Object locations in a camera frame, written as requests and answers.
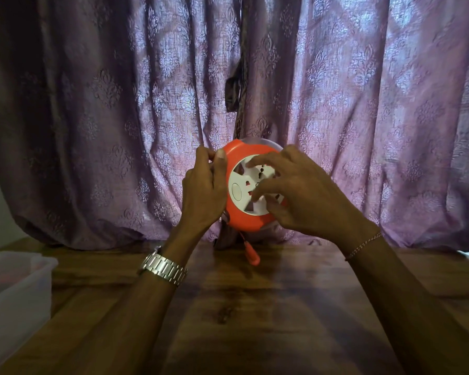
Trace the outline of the translucent plastic storage box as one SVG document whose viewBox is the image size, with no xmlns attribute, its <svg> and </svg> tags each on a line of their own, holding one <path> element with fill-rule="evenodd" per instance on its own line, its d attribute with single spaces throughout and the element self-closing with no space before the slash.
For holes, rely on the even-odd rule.
<svg viewBox="0 0 469 375">
<path fill-rule="evenodd" d="M 40 253 L 0 252 L 0 366 L 50 320 L 57 266 Z"/>
</svg>

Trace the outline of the person's right hand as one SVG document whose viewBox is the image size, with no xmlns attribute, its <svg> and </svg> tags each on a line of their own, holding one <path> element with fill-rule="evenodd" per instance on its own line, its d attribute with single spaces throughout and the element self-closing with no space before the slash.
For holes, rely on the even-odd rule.
<svg viewBox="0 0 469 375">
<path fill-rule="evenodd" d="M 253 157 L 247 168 L 272 167 L 288 195 L 265 195 L 267 211 L 285 229 L 325 239 L 345 257 L 381 238 L 380 229 L 350 202 L 332 178 L 295 145 Z"/>
</svg>

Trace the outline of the person's left forearm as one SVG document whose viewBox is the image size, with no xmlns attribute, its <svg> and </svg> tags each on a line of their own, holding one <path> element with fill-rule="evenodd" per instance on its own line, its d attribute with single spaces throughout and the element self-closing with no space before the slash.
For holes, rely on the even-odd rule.
<svg viewBox="0 0 469 375">
<path fill-rule="evenodd" d="M 185 266 L 199 240 L 189 234 L 108 251 L 42 247 L 58 259 L 53 318 L 0 368 L 0 375 L 141 375 L 176 286 L 142 271 L 147 254 Z"/>
</svg>

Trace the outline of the orange plug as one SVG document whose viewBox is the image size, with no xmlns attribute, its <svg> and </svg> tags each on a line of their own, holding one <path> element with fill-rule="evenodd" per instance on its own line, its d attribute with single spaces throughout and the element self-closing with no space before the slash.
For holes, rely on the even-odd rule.
<svg viewBox="0 0 469 375">
<path fill-rule="evenodd" d="M 244 254 L 248 263 L 252 266 L 258 266 L 261 262 L 260 256 L 254 249 L 254 247 L 251 245 L 251 243 L 248 241 L 248 239 L 245 237 L 245 235 L 242 232 L 239 232 L 239 234 L 244 243 Z"/>
</svg>

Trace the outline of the purple patterned curtain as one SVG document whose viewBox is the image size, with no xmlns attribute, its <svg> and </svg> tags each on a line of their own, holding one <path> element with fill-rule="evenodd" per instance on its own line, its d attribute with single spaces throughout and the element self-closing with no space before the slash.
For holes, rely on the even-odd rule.
<svg viewBox="0 0 469 375">
<path fill-rule="evenodd" d="M 0 0 L 0 189 L 47 245 L 166 239 L 236 115 L 242 0 Z"/>
<path fill-rule="evenodd" d="M 469 251 L 469 0 L 240 0 L 233 138 L 296 145 L 395 247 Z"/>
</svg>

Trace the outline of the person's right forearm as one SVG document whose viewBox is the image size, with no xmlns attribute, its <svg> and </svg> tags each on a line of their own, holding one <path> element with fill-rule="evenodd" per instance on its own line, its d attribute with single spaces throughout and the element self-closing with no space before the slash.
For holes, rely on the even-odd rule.
<svg viewBox="0 0 469 375">
<path fill-rule="evenodd" d="M 469 375 L 469 332 L 382 238 L 344 257 L 407 375 Z"/>
</svg>

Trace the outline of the person's left hand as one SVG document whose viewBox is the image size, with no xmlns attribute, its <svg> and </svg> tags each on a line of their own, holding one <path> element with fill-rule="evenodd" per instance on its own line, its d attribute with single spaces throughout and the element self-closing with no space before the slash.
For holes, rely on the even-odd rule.
<svg viewBox="0 0 469 375">
<path fill-rule="evenodd" d="M 213 187 L 213 157 L 216 151 L 199 146 L 194 167 L 182 181 L 182 215 L 180 228 L 187 236 L 200 240 L 225 211 L 227 190 Z"/>
</svg>

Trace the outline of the orange round extension cord reel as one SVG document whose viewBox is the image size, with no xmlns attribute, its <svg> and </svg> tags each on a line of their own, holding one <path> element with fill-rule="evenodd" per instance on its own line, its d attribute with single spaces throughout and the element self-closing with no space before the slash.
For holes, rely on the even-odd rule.
<svg viewBox="0 0 469 375">
<path fill-rule="evenodd" d="M 264 164 L 247 168 L 246 163 L 258 155 L 281 150 L 277 143 L 259 137 L 234 139 L 225 145 L 228 196 L 224 220 L 228 226 L 239 232 L 253 233 L 277 224 L 267 211 L 263 196 L 256 202 L 251 201 L 252 192 L 263 179 L 275 177 L 275 170 Z"/>
</svg>

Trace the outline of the silver metal wristwatch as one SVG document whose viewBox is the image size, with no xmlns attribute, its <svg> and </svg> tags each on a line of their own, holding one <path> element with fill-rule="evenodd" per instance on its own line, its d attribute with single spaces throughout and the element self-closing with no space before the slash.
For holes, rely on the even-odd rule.
<svg viewBox="0 0 469 375">
<path fill-rule="evenodd" d="M 179 287 L 188 275 L 188 269 L 162 256 L 160 254 L 161 248 L 161 246 L 156 246 L 153 251 L 146 256 L 137 274 L 139 276 L 149 271 L 167 282 L 174 284 L 176 287 Z"/>
</svg>

